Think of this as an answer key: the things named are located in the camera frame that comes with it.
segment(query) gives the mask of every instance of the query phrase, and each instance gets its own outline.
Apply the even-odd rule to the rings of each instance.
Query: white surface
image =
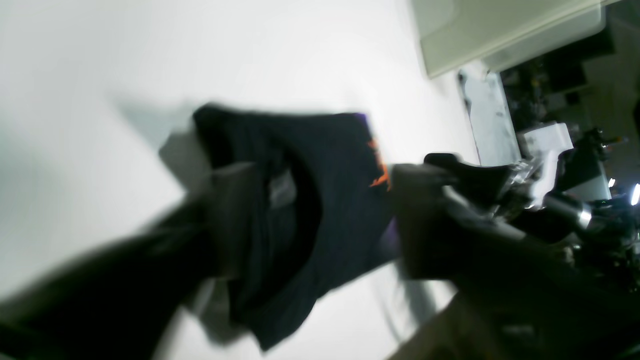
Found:
[[[0,0],[0,297],[179,201],[148,146],[164,130],[145,141],[140,117],[165,129],[210,99],[364,111],[386,162],[477,163],[455,74],[426,81],[417,42],[396,0]],[[327,295],[268,358],[391,353],[373,288],[397,283],[377,279]],[[177,326],[165,359],[260,357],[250,338],[221,349]]]
[[[438,24],[419,28],[425,67],[430,76],[438,76],[524,38],[535,38],[600,4],[600,0],[414,0],[414,3],[418,24]]]
[[[549,124],[520,133],[522,149],[529,156],[541,156],[549,151],[573,149],[573,142],[565,123]]]

